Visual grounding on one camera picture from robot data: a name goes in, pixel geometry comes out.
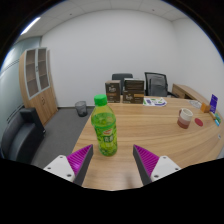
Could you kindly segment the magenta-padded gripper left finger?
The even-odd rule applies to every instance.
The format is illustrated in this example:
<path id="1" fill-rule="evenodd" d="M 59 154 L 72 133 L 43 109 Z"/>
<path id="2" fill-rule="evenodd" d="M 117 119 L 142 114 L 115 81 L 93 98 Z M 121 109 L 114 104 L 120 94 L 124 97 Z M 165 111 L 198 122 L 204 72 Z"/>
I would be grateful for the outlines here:
<path id="1" fill-rule="evenodd" d="M 92 156 L 93 145 L 88 145 L 69 156 L 59 155 L 44 170 L 81 186 Z"/>

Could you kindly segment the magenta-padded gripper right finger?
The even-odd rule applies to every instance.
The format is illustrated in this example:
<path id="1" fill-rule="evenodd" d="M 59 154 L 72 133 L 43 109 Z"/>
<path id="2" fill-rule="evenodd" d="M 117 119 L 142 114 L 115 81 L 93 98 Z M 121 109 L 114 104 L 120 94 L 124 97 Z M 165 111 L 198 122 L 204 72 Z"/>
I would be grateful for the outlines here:
<path id="1" fill-rule="evenodd" d="M 133 146 L 133 156 L 143 185 L 148 185 L 180 170 L 180 167 L 168 156 L 157 156 L 138 145 Z"/>

